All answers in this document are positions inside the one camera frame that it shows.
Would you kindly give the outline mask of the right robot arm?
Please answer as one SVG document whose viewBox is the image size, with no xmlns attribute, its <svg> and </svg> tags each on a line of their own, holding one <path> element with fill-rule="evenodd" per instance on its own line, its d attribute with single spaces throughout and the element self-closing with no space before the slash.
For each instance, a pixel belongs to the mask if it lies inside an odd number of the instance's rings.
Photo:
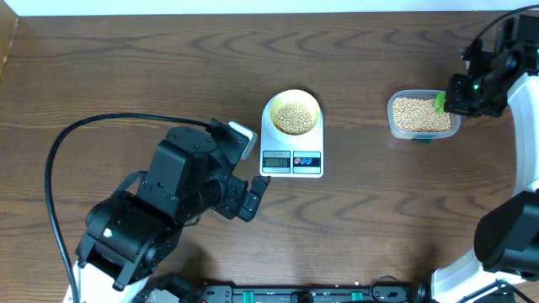
<svg viewBox="0 0 539 303">
<path fill-rule="evenodd" d="M 489 23 L 494 48 L 476 35 L 461 54 L 464 74 L 450 77 L 440 107 L 466 117 L 500 117 L 509 110 L 515 131 L 512 196 L 487 213 L 472 250 L 435 270 L 430 302 L 513 301 L 516 285 L 538 280 L 538 18 L 517 8 Z"/>
</svg>

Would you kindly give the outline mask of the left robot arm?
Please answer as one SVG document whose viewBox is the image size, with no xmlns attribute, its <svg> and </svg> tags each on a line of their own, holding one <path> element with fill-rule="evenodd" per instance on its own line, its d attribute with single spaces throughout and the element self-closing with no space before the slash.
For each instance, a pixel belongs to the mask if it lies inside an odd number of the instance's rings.
<svg viewBox="0 0 539 303">
<path fill-rule="evenodd" d="M 132 301 L 178 246 L 183 229 L 208 209 L 251 221 L 270 178 L 247 182 L 232 173 L 256 140 L 255 132 L 233 121 L 170 129 L 150 167 L 128 175 L 88 213 L 72 267 L 75 284 L 65 300 Z"/>
</svg>

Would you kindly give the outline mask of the green plastic measuring scoop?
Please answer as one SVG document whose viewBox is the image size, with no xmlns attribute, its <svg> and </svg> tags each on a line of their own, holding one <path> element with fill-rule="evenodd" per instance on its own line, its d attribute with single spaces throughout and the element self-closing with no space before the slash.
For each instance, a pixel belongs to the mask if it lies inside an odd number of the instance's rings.
<svg viewBox="0 0 539 303">
<path fill-rule="evenodd" d="M 445 113 L 446 93 L 444 91 L 439 92 L 434 101 L 434 108 L 437 114 Z"/>
</svg>

